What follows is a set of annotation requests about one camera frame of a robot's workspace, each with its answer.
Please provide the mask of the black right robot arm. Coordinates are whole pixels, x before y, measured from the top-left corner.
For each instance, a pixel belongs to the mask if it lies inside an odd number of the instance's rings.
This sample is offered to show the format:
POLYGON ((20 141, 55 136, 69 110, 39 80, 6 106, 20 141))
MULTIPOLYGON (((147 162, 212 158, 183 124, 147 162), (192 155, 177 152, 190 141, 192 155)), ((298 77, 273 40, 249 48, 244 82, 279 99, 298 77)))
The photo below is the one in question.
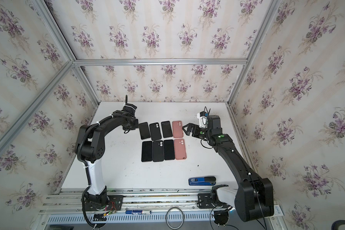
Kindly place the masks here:
POLYGON ((213 186, 212 204, 218 208, 225 205, 235 208, 239 218, 244 222, 273 216, 275 206, 271 181, 259 176, 244 160, 232 138, 223 133, 219 116, 202 116, 199 120, 200 125, 189 123, 184 125, 182 130, 187 136, 207 141, 225 161, 238 186, 213 186))

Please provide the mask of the black phone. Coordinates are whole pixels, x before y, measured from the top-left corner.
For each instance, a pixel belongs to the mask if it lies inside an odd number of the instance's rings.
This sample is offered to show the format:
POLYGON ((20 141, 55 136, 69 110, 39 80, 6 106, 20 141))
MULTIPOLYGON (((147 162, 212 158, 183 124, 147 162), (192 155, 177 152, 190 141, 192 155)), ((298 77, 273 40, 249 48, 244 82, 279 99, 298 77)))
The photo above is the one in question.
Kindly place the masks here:
POLYGON ((147 122, 139 123, 139 131, 142 140, 149 139, 151 137, 149 125, 147 122))

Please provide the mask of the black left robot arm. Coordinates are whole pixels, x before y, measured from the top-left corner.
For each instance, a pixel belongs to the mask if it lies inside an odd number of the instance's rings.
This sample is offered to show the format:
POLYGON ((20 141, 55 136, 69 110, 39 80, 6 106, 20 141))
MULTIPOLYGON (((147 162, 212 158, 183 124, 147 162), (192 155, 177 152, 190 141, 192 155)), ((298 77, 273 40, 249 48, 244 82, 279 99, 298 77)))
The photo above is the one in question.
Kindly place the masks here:
POLYGON ((102 171, 105 136, 117 127, 122 127, 125 133, 137 129, 139 123, 135 117, 136 110, 135 105, 125 102, 122 110, 116 110, 94 124, 81 126, 74 151, 77 160, 84 166, 88 184, 81 196, 83 212, 87 203, 100 208, 106 208, 108 205, 107 187, 102 171))

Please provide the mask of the black smartphone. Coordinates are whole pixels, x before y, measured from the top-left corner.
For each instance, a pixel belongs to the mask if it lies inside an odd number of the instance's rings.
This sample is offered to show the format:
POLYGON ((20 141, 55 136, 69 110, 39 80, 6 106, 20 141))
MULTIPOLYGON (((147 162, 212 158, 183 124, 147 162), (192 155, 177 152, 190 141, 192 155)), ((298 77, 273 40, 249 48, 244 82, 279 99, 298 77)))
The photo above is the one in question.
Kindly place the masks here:
POLYGON ((152 141, 144 141, 142 143, 141 161, 143 163, 152 161, 152 141))

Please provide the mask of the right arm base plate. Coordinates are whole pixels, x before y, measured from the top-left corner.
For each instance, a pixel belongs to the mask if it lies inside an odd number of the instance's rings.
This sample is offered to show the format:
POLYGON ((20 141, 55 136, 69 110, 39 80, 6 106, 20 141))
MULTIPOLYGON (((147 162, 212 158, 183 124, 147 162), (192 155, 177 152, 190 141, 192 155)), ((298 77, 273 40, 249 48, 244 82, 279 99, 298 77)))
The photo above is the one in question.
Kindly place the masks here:
POLYGON ((197 207, 199 209, 213 209, 217 206, 213 204, 213 199, 210 193, 199 193, 197 195, 197 207))

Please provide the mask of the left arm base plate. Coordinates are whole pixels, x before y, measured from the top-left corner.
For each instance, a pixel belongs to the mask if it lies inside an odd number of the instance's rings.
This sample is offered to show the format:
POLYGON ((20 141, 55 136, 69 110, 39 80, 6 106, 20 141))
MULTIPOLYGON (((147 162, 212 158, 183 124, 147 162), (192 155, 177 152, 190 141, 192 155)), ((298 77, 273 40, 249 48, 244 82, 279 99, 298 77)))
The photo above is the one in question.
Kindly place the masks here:
POLYGON ((85 211, 120 211, 123 204, 122 195, 109 195, 102 197, 100 201, 92 201, 85 198, 84 208, 85 211))

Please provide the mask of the pink-cased phone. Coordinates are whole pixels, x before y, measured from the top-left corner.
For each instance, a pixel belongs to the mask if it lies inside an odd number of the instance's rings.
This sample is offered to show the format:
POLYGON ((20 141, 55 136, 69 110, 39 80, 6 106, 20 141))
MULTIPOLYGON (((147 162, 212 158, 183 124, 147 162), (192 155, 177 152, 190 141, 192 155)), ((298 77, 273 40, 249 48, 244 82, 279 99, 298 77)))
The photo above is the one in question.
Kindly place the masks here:
POLYGON ((177 160, 186 159, 186 145, 184 139, 175 139, 174 140, 174 153, 177 160))
POLYGON ((172 123, 172 131, 173 131, 173 137, 175 139, 181 139, 184 136, 183 132, 183 123, 182 121, 173 121, 172 123))

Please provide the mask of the purple smartphone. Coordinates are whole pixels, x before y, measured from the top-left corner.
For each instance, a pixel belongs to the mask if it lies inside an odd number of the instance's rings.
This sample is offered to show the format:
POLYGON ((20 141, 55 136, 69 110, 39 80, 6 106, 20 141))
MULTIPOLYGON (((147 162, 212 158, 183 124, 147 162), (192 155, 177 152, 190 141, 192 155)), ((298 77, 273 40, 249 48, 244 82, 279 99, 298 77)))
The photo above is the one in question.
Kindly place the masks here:
POLYGON ((164 160, 174 160, 175 159, 175 151, 174 151, 174 141, 173 140, 164 140, 164 160))

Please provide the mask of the black phone case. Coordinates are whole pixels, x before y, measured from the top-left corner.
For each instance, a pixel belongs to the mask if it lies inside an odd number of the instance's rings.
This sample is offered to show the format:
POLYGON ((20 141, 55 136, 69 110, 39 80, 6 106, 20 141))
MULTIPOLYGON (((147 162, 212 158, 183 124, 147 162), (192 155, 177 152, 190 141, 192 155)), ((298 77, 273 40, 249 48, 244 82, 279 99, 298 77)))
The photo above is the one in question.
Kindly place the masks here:
POLYGON ((154 141, 152 143, 152 161, 163 162, 164 161, 164 145, 162 140, 154 141))
POLYGON ((162 139, 161 129, 158 122, 149 124, 150 137, 152 141, 157 141, 162 139))

